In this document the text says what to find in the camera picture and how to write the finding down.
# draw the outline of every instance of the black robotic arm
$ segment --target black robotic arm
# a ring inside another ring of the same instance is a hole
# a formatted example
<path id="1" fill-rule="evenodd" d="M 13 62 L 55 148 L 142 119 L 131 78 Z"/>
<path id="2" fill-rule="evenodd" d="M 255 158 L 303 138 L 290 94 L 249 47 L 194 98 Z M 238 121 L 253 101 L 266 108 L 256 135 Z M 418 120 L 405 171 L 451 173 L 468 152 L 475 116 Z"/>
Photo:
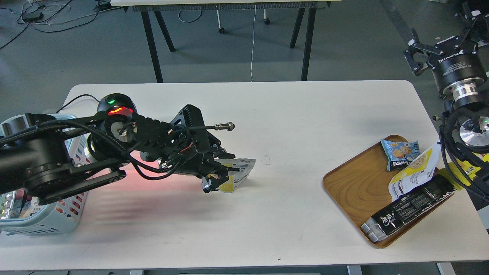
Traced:
<path id="1" fill-rule="evenodd" d="M 215 158 L 233 159 L 221 142 L 207 130 L 234 129 L 234 124 L 205 126 L 200 110 L 186 105 L 170 122 L 139 115 L 131 99 L 123 94 L 104 97 L 94 116 L 56 120 L 44 114 L 26 113 L 2 124 L 0 139 L 0 194 L 25 188 L 40 204 L 49 204 L 126 176 L 120 168 L 131 163 L 145 179 L 161 180 L 172 174 L 202 179 L 204 192 L 215 191 L 229 178 L 226 167 Z M 65 140 L 89 134 L 87 165 L 74 165 Z M 138 161 L 158 161 L 158 168 Z M 109 173 L 98 175 L 108 168 Z M 163 174 L 150 177 L 149 170 Z"/>

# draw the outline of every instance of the blue snack bag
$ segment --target blue snack bag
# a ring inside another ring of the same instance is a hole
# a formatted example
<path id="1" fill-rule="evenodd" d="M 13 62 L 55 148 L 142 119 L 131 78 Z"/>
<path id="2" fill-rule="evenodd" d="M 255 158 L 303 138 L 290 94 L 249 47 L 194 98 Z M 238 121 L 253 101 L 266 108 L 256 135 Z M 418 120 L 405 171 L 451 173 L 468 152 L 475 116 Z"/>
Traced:
<path id="1" fill-rule="evenodd" d="M 393 142 L 381 140 L 380 143 L 384 148 L 389 161 L 387 170 L 403 170 L 420 155 L 418 141 L 415 142 Z"/>

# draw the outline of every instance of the red light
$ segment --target red light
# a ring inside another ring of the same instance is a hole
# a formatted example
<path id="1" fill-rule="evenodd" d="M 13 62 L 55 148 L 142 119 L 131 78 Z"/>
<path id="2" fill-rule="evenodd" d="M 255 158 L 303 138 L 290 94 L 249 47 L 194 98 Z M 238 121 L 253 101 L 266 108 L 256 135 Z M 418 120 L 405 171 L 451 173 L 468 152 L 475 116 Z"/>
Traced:
<path id="1" fill-rule="evenodd" d="M 109 115 L 125 115 L 130 116 L 134 111 L 131 108 L 119 107 L 109 112 Z"/>

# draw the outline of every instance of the black snack package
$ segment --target black snack package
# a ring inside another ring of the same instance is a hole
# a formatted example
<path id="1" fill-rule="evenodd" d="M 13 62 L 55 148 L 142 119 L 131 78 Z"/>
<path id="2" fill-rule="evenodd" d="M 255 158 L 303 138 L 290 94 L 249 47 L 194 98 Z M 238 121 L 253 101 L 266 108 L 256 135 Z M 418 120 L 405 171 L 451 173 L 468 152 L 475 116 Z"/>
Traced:
<path id="1" fill-rule="evenodd" d="M 455 188 L 447 179 L 436 175 L 372 215 L 361 229 L 372 242 L 381 241 L 432 209 L 454 191 Z"/>

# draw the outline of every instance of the robotic arm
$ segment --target robotic arm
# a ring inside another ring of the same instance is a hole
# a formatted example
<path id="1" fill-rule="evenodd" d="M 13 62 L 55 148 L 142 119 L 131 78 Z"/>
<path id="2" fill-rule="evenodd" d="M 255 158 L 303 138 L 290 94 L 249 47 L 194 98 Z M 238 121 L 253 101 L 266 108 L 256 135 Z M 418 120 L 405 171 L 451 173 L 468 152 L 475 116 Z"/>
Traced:
<path id="1" fill-rule="evenodd" d="M 466 13 L 467 27 L 462 33 L 435 46 L 421 44 L 412 29 L 413 39 L 404 56 L 416 76 L 431 69 L 438 92 L 445 99 L 445 112 L 441 117 L 435 116 L 434 120 L 441 121 L 442 157 L 450 176 L 460 186 L 489 201 L 489 164 L 475 154 L 489 153 L 489 105 L 478 91 L 478 87 L 487 81 L 487 76 L 477 56 L 478 44 L 473 35 L 477 23 L 484 23 L 489 29 L 489 14 L 473 16 L 476 13 L 468 10 Z M 414 60 L 418 53 L 427 58 L 426 62 Z M 450 170 L 445 151 L 470 186 L 461 183 Z M 456 159 L 467 160 L 481 169 L 471 179 Z"/>
<path id="2" fill-rule="evenodd" d="M 6 137 L 0 139 L 0 194 L 25 188 L 42 205 L 123 179 L 126 173 L 119 168 L 128 163 L 148 180 L 172 174 L 199 177 L 205 193 L 216 191 L 229 179 L 229 171 L 237 171 L 215 161 L 235 155 L 207 131 L 232 131 L 234 124 L 205 126 L 200 110 L 192 105 L 166 123 L 139 115 L 129 97 L 115 93 L 100 101 L 94 116 L 56 120 L 26 113 L 2 128 Z M 87 133 L 90 164 L 74 165 L 65 140 Z M 158 161 L 158 168 L 136 160 L 132 151 L 139 151 L 144 161 Z M 106 168 L 108 174 L 97 175 Z M 142 169 L 164 175 L 150 177 Z"/>

